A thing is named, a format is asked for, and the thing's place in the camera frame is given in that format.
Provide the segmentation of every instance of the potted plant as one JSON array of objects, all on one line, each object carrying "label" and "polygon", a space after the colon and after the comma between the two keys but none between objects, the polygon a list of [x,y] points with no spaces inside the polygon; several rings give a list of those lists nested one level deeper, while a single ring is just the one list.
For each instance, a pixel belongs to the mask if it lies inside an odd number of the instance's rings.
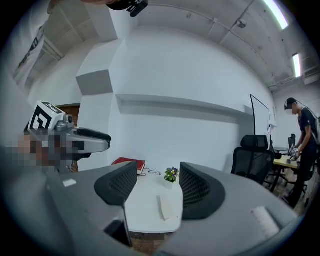
[{"label": "potted plant", "polygon": [[179,170],[172,167],[166,169],[165,177],[164,177],[164,185],[168,189],[172,189],[174,182],[177,181],[177,177],[179,177]]}]

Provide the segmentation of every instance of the camera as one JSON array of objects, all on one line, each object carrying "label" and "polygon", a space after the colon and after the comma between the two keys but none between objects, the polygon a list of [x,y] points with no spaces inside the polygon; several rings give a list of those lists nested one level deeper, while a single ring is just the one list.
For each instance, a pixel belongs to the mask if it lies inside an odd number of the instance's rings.
[{"label": "camera", "polygon": [[136,17],[148,4],[148,0],[120,0],[112,4],[107,4],[107,6],[115,11],[127,9],[126,11],[130,13],[131,17]]}]

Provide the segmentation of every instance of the white table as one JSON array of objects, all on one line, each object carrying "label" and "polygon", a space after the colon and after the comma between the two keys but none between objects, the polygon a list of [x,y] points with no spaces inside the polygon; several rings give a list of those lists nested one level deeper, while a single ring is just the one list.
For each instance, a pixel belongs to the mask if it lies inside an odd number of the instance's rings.
[{"label": "white table", "polygon": [[[125,214],[128,229],[138,233],[170,233],[180,227],[183,212],[183,193],[179,179],[173,184],[172,189],[163,185],[165,173],[157,176],[148,173],[138,176],[137,183],[129,198],[125,202]],[[159,208],[157,196],[166,196],[172,211],[172,217],[164,221]]]}]

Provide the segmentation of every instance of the dark t-shirt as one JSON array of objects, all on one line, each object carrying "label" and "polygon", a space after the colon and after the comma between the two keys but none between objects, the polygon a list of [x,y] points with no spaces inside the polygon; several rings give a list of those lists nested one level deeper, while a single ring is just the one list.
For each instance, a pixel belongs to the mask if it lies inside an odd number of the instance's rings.
[{"label": "dark t-shirt", "polygon": [[[316,119],[312,115],[311,111],[306,107],[301,111],[301,118],[298,117],[298,122],[300,125],[300,130],[302,131],[303,137],[306,136],[306,127],[311,126],[311,131],[317,137],[317,129],[316,129]],[[317,151],[317,142],[314,136],[311,134],[311,138],[309,143],[305,146],[303,152],[316,152]]]}]

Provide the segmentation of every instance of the whiteboard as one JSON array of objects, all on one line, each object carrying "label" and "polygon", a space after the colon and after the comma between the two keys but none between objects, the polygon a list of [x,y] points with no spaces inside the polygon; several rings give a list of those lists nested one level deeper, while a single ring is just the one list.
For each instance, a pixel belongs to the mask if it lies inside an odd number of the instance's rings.
[{"label": "whiteboard", "polygon": [[271,121],[270,111],[260,100],[250,94],[253,118],[254,118],[254,135],[266,135],[268,140],[268,149],[271,141]]}]

